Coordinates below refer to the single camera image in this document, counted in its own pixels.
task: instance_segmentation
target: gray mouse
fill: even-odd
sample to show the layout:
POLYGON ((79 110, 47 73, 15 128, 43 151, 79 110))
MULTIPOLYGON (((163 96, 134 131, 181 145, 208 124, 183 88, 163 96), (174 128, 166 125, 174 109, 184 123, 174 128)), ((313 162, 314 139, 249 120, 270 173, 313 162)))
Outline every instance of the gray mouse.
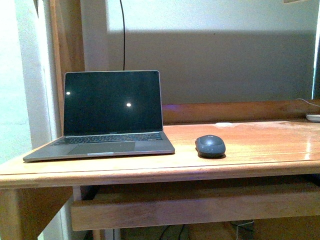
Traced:
POLYGON ((203 158, 214 159, 225 155, 226 145, 224 141, 215 135, 205 135, 195 140, 195 147, 203 158))

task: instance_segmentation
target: white wall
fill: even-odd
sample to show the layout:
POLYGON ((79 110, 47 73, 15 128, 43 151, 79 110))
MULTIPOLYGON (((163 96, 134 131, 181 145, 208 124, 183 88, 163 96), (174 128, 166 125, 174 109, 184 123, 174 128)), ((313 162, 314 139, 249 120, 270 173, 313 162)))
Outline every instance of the white wall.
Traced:
MULTIPOLYGON (((121 70, 120 3, 94 3, 81 1, 86 70, 121 70)), ((319 0, 122 3, 126 70, 159 70, 164 104, 311 98, 319 0)))

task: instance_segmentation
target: small white item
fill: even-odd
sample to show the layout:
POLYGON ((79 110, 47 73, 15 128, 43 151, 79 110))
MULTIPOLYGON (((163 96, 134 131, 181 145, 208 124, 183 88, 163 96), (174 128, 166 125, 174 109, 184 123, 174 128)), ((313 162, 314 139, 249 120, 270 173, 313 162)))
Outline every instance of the small white item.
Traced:
POLYGON ((320 114, 307 113, 305 116, 306 116, 306 119, 308 119, 311 122, 320 123, 320 114))

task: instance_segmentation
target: cable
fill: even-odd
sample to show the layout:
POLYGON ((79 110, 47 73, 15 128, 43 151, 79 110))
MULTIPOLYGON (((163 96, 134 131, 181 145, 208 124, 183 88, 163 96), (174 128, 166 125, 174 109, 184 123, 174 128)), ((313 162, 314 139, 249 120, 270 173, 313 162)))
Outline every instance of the cable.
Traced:
POLYGON ((166 226, 166 228, 163 230, 163 232, 162 232, 162 234, 161 234, 161 236, 160 236, 159 240, 161 240, 161 239, 162 239, 162 237, 165 235, 165 232, 168 230, 168 228, 169 228, 170 226, 171 226, 171 225, 166 226))
POLYGON ((122 12, 122 23, 123 23, 123 71, 126 66, 126 24, 125 24, 125 13, 124 7, 122 6, 122 0, 120 0, 121 12, 122 12))
POLYGON ((236 240, 238 240, 239 227, 244 226, 244 225, 248 225, 248 224, 253 224, 253 223, 254 223, 254 220, 249 221, 249 222, 245 222, 245 223, 242 223, 242 224, 235 224, 236 225, 236 240))
POLYGON ((182 234, 182 232, 183 232, 183 230, 184 230, 184 228, 185 228, 185 224, 183 224, 183 226, 182 226, 182 228, 181 228, 181 230, 180 230, 180 233, 179 233, 179 237, 178 237, 178 240, 181 240, 181 234, 182 234))
POLYGON ((316 107, 320 107, 320 105, 314 104, 312 102, 308 102, 307 100, 304 100, 302 98, 297 98, 297 100, 302 100, 302 101, 305 101, 307 104, 310 104, 310 105, 313 105, 313 106, 316 106, 316 107))

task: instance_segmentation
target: black laptop screen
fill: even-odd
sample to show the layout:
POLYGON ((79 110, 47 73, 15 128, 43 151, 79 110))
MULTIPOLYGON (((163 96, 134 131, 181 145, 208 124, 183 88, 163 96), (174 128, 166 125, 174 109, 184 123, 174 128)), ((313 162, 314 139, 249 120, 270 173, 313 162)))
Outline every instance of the black laptop screen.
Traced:
POLYGON ((66 73, 65 136, 161 130, 158 71, 66 73))

